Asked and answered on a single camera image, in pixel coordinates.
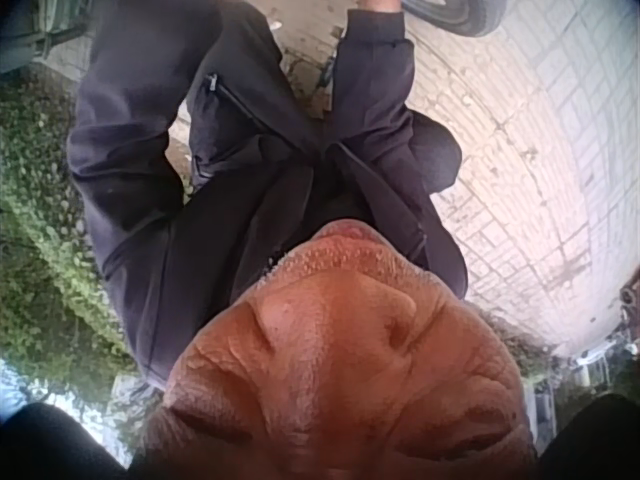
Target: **lower lip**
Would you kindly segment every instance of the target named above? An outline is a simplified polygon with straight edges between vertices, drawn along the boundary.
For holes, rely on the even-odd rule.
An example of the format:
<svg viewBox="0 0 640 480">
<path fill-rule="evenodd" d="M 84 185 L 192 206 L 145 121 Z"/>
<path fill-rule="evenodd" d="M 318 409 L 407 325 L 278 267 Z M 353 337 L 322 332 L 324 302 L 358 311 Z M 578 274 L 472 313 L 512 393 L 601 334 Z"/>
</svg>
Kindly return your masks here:
<svg viewBox="0 0 640 480">
<path fill-rule="evenodd" d="M 389 242 L 366 223 L 358 220 L 337 220 L 323 227 L 313 236 L 313 240 L 329 237 L 345 237 L 354 240 L 366 240 L 378 245 L 390 247 Z"/>
</svg>

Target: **ground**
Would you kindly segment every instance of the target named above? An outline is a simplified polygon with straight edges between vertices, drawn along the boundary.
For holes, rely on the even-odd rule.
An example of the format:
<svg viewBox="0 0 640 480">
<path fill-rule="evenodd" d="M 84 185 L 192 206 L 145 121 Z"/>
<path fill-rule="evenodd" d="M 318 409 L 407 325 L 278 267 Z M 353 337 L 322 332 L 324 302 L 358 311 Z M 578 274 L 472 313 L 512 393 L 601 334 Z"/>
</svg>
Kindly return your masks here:
<svg viewBox="0 0 640 480">
<path fill-rule="evenodd" d="M 308 68 L 335 48 L 351 0 L 254 0 Z M 469 265 L 469 300 L 570 354 L 619 321 L 615 299 L 640 263 L 638 3 L 511 0 L 482 39 L 408 19 L 411 106 L 464 150 L 434 198 Z M 91 36 L 47 64 L 78 80 Z M 172 129 L 184 158 L 187 116 Z"/>
</svg>

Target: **wrinkled skin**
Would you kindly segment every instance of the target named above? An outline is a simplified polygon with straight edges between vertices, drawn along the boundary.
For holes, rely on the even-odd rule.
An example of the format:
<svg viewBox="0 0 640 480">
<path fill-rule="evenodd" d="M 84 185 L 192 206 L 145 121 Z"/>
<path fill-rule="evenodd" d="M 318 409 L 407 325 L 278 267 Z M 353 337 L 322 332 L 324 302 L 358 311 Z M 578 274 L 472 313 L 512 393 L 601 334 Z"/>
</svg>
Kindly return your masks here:
<svg viewBox="0 0 640 480">
<path fill-rule="evenodd" d="M 523 404 L 481 319 L 340 221 L 194 339 L 145 449 L 181 478 L 527 478 Z"/>
</svg>

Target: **man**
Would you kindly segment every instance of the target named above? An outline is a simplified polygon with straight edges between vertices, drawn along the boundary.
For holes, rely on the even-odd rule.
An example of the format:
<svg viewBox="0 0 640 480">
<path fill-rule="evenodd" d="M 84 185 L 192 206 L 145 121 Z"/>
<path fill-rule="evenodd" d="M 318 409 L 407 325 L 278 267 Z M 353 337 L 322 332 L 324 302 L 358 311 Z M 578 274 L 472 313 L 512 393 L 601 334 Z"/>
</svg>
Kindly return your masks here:
<svg viewBox="0 0 640 480">
<path fill-rule="evenodd" d="M 454 182 L 460 149 L 405 106 L 400 0 L 358 7 L 323 125 L 247 3 L 123 1 L 96 40 L 69 165 L 132 351 L 166 387 L 144 468 L 529 471 L 518 370 L 460 302 L 464 260 L 429 200 Z M 185 95 L 197 193 L 183 206 L 164 151 Z"/>
</svg>

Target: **hand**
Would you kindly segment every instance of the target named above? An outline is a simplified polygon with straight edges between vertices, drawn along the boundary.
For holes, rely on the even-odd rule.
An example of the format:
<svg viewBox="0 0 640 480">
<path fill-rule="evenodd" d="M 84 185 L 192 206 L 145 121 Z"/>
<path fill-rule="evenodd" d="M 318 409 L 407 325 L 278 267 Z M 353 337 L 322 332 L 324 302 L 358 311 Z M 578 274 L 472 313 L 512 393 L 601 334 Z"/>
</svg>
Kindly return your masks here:
<svg viewBox="0 0 640 480">
<path fill-rule="evenodd" d="M 358 8 L 370 12 L 397 13 L 402 11 L 401 0 L 358 0 Z"/>
</svg>

